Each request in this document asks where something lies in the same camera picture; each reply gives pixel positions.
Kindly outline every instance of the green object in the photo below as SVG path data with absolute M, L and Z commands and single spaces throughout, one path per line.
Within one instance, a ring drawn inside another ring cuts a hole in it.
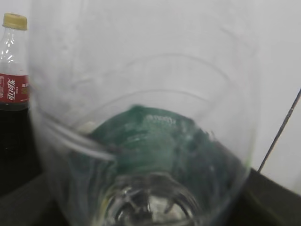
M 167 172 L 205 210 L 235 196 L 246 174 L 240 161 L 193 120 L 162 109 L 134 106 L 90 137 L 115 154 L 116 176 Z

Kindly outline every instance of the white wall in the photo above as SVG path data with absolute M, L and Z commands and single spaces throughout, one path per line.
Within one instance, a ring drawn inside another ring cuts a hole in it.
M 301 86 L 301 1 L 254 0 L 260 38 L 261 123 L 253 157 L 258 168 Z M 31 0 L 2 0 L 0 16 L 29 16 Z M 301 194 L 301 103 L 269 158 L 263 174 Z

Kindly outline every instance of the metal rod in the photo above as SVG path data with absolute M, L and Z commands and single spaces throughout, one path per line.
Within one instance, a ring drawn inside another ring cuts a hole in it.
M 259 173 L 262 171 L 262 169 L 263 169 L 266 161 L 268 160 L 268 157 L 272 153 L 272 151 L 273 151 L 273 149 L 274 149 L 274 147 L 275 147 L 275 145 L 276 145 L 279 137 L 281 136 L 281 134 L 282 134 L 285 126 L 287 125 L 287 122 L 289 121 L 289 119 L 290 119 L 290 117 L 291 117 L 291 115 L 292 115 L 292 113 L 293 113 L 293 111 L 294 111 L 294 109 L 295 109 L 295 107 L 296 107 L 296 105 L 297 105 L 300 97 L 301 97 L 301 89 L 299 90 L 299 93 L 298 93 L 295 101 L 293 102 L 293 105 L 291 106 L 290 110 L 288 111 L 288 113 L 287 113 L 287 115 L 286 115 L 286 117 L 285 117 L 285 119 L 284 119 L 284 121 L 283 121 L 283 123 L 282 123 L 282 125 L 281 125 L 281 127 L 280 127 L 280 129 L 278 131 L 278 133 L 276 134 L 276 136 L 275 136 L 275 138 L 273 140 L 273 143 L 269 147 L 269 150 L 268 150 L 267 154 L 265 155 L 265 157 L 264 157 L 264 159 L 263 159 L 263 161 L 262 161 L 262 163 L 261 163 L 261 165 L 260 165 L 260 167 L 258 169 Z

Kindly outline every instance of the bottle neck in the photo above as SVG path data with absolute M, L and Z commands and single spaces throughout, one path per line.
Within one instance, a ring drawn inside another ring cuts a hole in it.
M 15 41 L 23 42 L 25 41 L 25 31 L 6 27 L 2 40 L 11 40 L 13 42 L 12 44 L 14 44 Z

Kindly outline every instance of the bottle mouth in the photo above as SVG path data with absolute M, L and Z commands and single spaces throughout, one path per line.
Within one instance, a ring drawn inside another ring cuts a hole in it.
M 47 133 L 45 136 L 53 136 L 54 140 L 59 140 L 67 147 L 64 149 L 66 152 L 72 150 L 101 161 L 116 161 L 116 156 L 111 153 L 118 150 L 110 150 L 114 147 L 105 146 L 72 131 L 39 108 L 33 111 L 42 116 L 43 124 L 40 127 Z M 94 219 L 94 225 L 99 225 L 100 222 L 105 226 L 208 225 L 226 210 L 238 194 L 248 172 L 244 169 L 237 173 L 224 196 L 211 197 L 210 192 L 204 192 L 201 197 L 208 195 L 210 199 L 218 200 L 210 208 L 200 205 L 202 198 L 198 197 L 196 200 L 195 195 L 185 185 L 173 180 L 169 173 L 120 175 L 115 179 L 114 187 L 107 189 L 100 199 L 100 216 Z M 216 182 L 217 178 L 213 178 L 211 184 L 215 185 Z

